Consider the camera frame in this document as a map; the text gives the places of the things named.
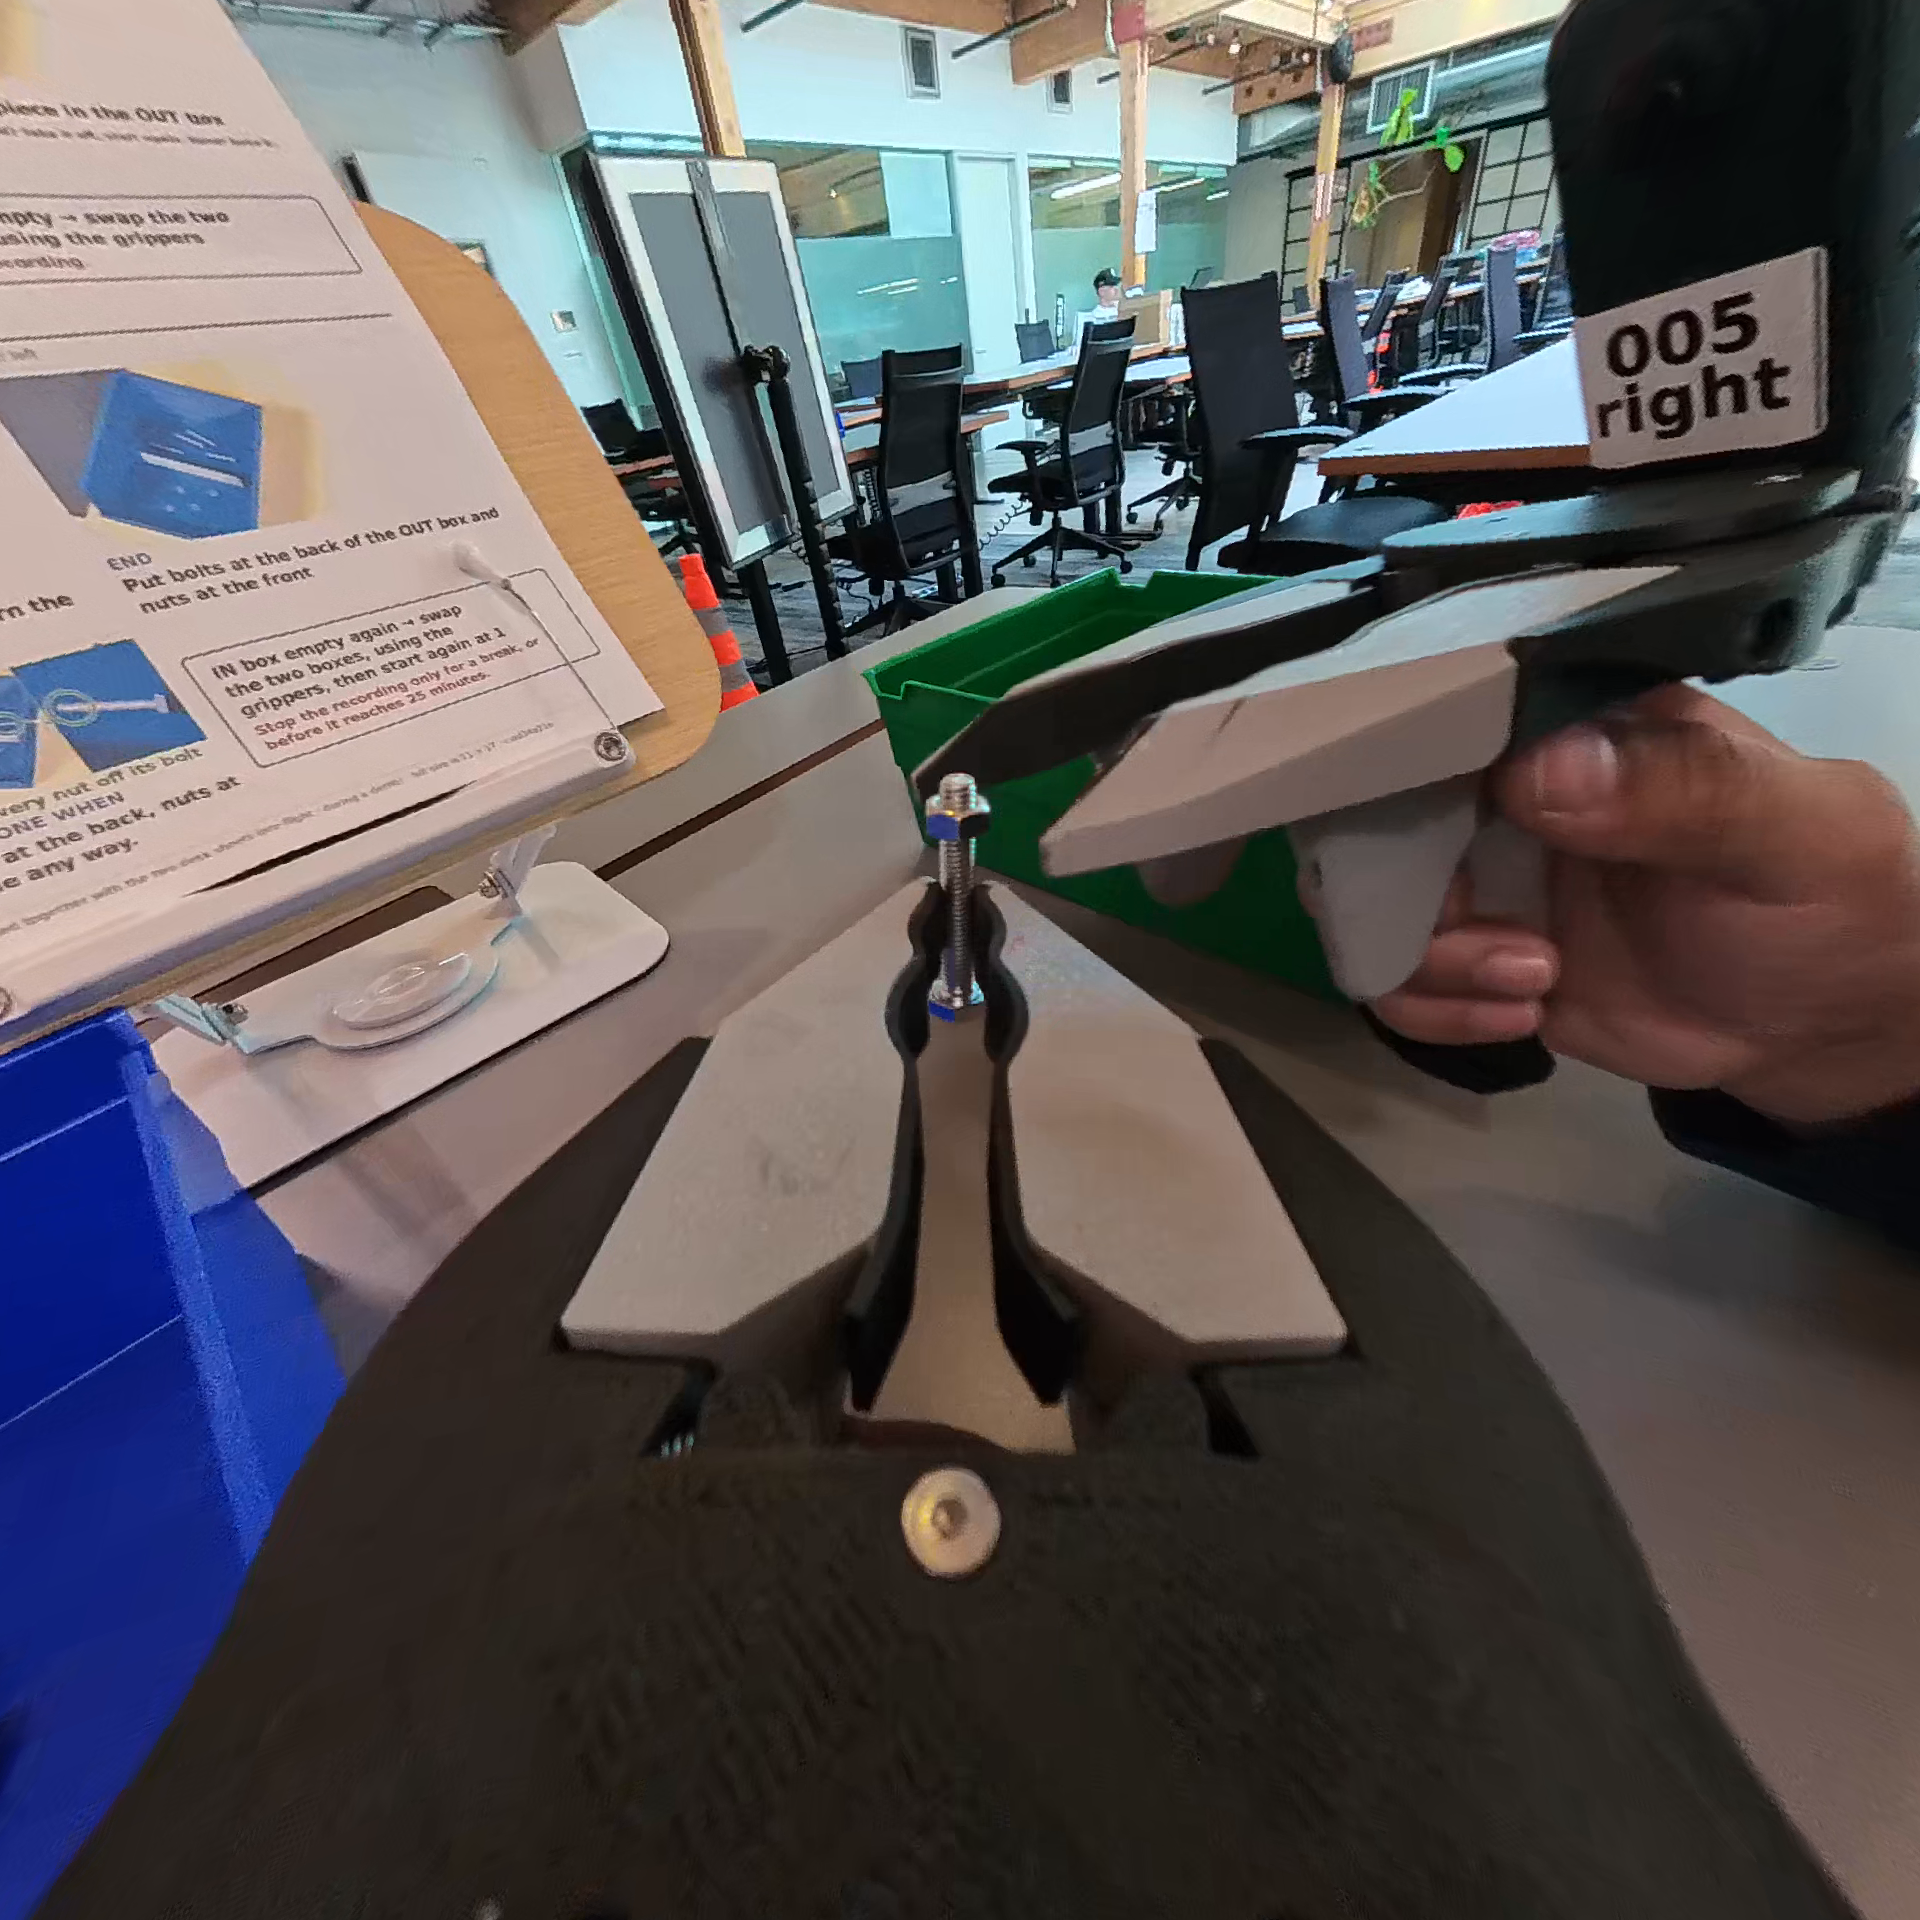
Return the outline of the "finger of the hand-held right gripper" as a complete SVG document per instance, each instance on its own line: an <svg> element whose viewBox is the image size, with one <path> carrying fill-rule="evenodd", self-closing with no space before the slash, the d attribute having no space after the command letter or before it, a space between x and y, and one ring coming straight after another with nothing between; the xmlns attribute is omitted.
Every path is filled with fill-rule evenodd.
<svg viewBox="0 0 1920 1920"><path fill-rule="evenodd" d="M1269 668L1175 704L1040 840L1049 875L1138 866L1466 778L1512 730L1500 642L1365 665Z"/></svg>
<svg viewBox="0 0 1920 1920"><path fill-rule="evenodd" d="M1276 665L1370 665L1479 642L1512 657L1514 644L1560 641L1589 613L1668 577L1668 567L1535 567L1412 594L1412 575L1354 564L1265 583L1016 684L927 755L912 784L950 772L1022 781L1084 756L1108 767L1166 709Z"/></svg>

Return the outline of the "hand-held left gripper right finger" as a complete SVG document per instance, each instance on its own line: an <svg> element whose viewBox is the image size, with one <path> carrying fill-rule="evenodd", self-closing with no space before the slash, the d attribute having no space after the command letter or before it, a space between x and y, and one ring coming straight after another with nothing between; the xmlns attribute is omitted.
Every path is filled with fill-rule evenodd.
<svg viewBox="0 0 1920 1920"><path fill-rule="evenodd" d="M992 1297L1045 1405L1320 1360L1349 1328L1185 1020L1014 898L970 903Z"/></svg>

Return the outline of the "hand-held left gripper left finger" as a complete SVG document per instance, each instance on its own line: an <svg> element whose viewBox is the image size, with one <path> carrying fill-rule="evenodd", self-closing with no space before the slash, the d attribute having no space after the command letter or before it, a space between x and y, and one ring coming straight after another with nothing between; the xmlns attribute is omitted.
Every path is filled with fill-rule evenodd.
<svg viewBox="0 0 1920 1920"><path fill-rule="evenodd" d="M927 884L736 1008L560 1319L578 1353L841 1379L876 1408L916 1292Z"/></svg>

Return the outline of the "green plastic bin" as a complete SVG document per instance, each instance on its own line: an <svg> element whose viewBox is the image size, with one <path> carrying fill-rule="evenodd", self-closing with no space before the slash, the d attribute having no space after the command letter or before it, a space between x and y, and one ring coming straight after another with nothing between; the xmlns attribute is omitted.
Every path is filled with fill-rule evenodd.
<svg viewBox="0 0 1920 1920"><path fill-rule="evenodd" d="M1016 597L1007 610L988 613L940 637L920 623L916 636L922 644L868 665L862 674L896 769L912 784L927 755L1016 684L1260 583L1256 577L1231 571L1158 569L1124 578L1101 569ZM1022 781L982 784L992 804L982 845L988 868L1317 1000L1342 1001L1297 896L1285 832L1252 840L1226 883L1189 906L1158 903L1128 868L1063 881L1045 875L1040 836L1087 789L1092 775L1095 763L1084 756Z"/></svg>

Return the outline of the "silver hex bolt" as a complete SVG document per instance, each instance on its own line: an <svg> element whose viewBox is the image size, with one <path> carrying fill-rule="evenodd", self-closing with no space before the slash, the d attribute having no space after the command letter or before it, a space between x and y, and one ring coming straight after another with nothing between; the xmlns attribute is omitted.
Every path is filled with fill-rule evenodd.
<svg viewBox="0 0 1920 1920"><path fill-rule="evenodd" d="M964 772L943 775L934 793L942 789L952 792L964 786L980 793L975 779ZM969 844L932 845L940 863L940 884L943 889L945 936L940 976L927 989L927 1008L934 1017L952 1025L959 1017L970 1016L974 1008L982 1003L982 993L975 983L975 938L970 930L975 840Z"/></svg>

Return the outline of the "blue plastic bin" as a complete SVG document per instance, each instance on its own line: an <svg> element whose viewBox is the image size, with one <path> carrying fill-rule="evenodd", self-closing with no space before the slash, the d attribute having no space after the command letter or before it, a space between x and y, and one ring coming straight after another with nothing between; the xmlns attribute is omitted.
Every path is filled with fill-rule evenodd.
<svg viewBox="0 0 1920 1920"><path fill-rule="evenodd" d="M1 1915L176 1714L345 1371L127 1016L1 1063Z"/></svg>

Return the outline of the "person's right forearm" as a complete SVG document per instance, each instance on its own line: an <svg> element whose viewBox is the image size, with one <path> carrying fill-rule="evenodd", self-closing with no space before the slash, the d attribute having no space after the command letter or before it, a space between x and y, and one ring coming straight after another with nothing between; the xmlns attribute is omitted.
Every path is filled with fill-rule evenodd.
<svg viewBox="0 0 1920 1920"><path fill-rule="evenodd" d="M1719 1091L1652 1088L1650 1114L1680 1154L1729 1171L1917 1252L1917 1099L1786 1127Z"/></svg>

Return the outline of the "person's right hand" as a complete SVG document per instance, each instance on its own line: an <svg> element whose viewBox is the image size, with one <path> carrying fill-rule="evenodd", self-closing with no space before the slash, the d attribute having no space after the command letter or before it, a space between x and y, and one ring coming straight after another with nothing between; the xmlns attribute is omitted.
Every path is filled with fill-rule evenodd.
<svg viewBox="0 0 1920 1920"><path fill-rule="evenodd" d="M1544 930L1457 881L1385 1027L1538 1041L1798 1131L1916 1099L1916 820L1879 772L1670 687L1514 755L1492 799L1546 850Z"/></svg>

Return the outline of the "grey office table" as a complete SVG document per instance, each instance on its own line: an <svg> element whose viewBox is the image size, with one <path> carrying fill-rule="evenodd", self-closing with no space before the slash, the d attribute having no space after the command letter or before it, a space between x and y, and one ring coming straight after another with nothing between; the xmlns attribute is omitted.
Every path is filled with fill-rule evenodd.
<svg viewBox="0 0 1920 1920"><path fill-rule="evenodd" d="M1560 473L1591 466L1576 369L1540 352L1317 456L1327 477Z"/></svg>

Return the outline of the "group of black office chairs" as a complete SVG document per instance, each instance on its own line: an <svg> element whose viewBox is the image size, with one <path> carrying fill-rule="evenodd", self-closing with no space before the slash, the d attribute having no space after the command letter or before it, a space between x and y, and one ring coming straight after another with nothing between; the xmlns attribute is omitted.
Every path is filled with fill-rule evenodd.
<svg viewBox="0 0 1920 1920"><path fill-rule="evenodd" d="M607 330L617 340L626 340L634 360L590 239L588 250L605 284ZM1285 316L1272 274L1265 274L1260 285L1245 281L1238 288L1196 296L1200 306L1221 304L1222 300L1245 304L1240 297L1250 297L1264 311L1264 320L1226 323L1226 345L1221 351L1225 357L1226 397L1215 401L1213 408L1215 425L1225 433L1226 463L1218 466L1213 456L1209 460L1218 466L1215 477L1229 472L1237 457L1238 466L1252 465L1255 492L1250 495L1250 503L1226 507L1226 519L1221 521L1225 533L1231 533L1237 527L1242 531L1248 521L1260 521L1276 498L1279 503L1285 500L1285 485L1279 485L1277 497L1272 489L1279 481L1279 457L1288 465L1306 445L1332 445L1353 437L1349 428L1336 423L1306 428L1297 421L1297 402L1292 396L1293 383L1288 380L1288 340L1285 337ZM815 319L813 325L826 371L826 352ZM1066 412L1052 423L1052 440L1037 444L1037 452L1029 449L1024 456L1024 483L1040 483L1037 488L1026 488L1040 505L1034 507L1033 500L1026 500L1026 505L1045 524L1040 539L1029 546L1049 552L1054 564L1052 586L1057 583L1057 560L1066 546L1106 555L1121 575L1134 569L1130 549L1124 541L1108 539L1108 533L1119 533L1119 519L1118 507L1108 512L1104 503L1121 492L1127 477L1124 450L1130 445L1130 440L1119 429L1124 428L1127 388L1135 377L1135 323L1116 323L1110 338L1100 338L1104 345L1095 343L1077 352L1063 369L1047 362L1047 369L1037 375L1042 386L1049 386L1055 377L1066 377L1070 394ZM1202 348L1202 373L1210 377L1218 373L1213 367L1213 362L1221 362L1221 352L1213 352L1218 343L1207 340ZM1016 369L1007 377L974 375L969 373L969 351L961 340L927 343L925 338L905 351L889 348L872 364L880 371L878 397L882 401L880 437L868 445L868 452L878 460L878 466L870 463L870 468L878 473L872 483L878 495L868 500L872 514L862 516L864 495L860 495L856 475L847 466L855 488L855 507L826 536L836 593L841 586L836 562L844 560L852 564L862 586L892 586L903 591L920 575L958 569L966 577L958 583L966 591L961 597L980 594L974 466L964 428L970 419L974 401L988 391L1002 391L1009 380L1016 385L1026 373ZM834 385L832 397L838 416L841 394ZM660 445L656 449L648 442L644 450L648 450L648 457L662 450L669 468L679 475L673 457L665 445L660 421L657 428L656 442ZM681 477L679 495L679 521L687 521L692 536L696 536ZM687 553L694 549L704 557L700 538L687 546ZM708 560L704 562L708 571L728 577L743 593L730 575Z"/></svg>

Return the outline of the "hanging green plant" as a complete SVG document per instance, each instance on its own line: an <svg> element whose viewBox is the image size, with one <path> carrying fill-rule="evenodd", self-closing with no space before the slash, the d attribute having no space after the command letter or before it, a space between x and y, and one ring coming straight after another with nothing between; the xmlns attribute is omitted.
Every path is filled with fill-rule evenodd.
<svg viewBox="0 0 1920 1920"><path fill-rule="evenodd" d="M1382 125L1382 148L1365 163L1365 175L1350 193L1350 226L1369 232L1378 226L1385 205L1402 202L1424 188L1433 157L1446 177L1457 177L1466 153L1450 125L1442 120L1418 114L1418 97L1405 88Z"/></svg>

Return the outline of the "orange traffic cone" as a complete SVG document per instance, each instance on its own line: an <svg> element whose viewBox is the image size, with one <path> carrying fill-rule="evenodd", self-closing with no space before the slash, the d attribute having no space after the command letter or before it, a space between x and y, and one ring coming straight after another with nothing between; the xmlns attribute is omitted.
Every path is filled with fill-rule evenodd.
<svg viewBox="0 0 1920 1920"><path fill-rule="evenodd" d="M710 648L720 681L720 713L753 701L759 687L704 557L696 552L681 553L679 577L687 610L696 618Z"/></svg>

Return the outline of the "white framed grey panel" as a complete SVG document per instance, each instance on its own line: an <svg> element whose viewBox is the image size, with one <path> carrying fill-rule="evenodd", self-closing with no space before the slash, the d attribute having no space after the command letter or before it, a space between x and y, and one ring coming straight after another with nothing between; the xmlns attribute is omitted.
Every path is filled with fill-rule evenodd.
<svg viewBox="0 0 1920 1920"><path fill-rule="evenodd" d="M826 536L856 503L777 169L700 153L566 163L583 229L660 416L700 549L792 674L766 562L800 546L823 651L847 657Z"/></svg>

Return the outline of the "printed instruction sheet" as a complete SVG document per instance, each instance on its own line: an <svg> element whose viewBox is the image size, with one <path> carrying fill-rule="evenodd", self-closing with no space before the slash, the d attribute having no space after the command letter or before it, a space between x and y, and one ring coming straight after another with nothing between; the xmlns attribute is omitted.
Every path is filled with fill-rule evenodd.
<svg viewBox="0 0 1920 1920"><path fill-rule="evenodd" d="M653 715L220 5L5 5L5 993Z"/></svg>

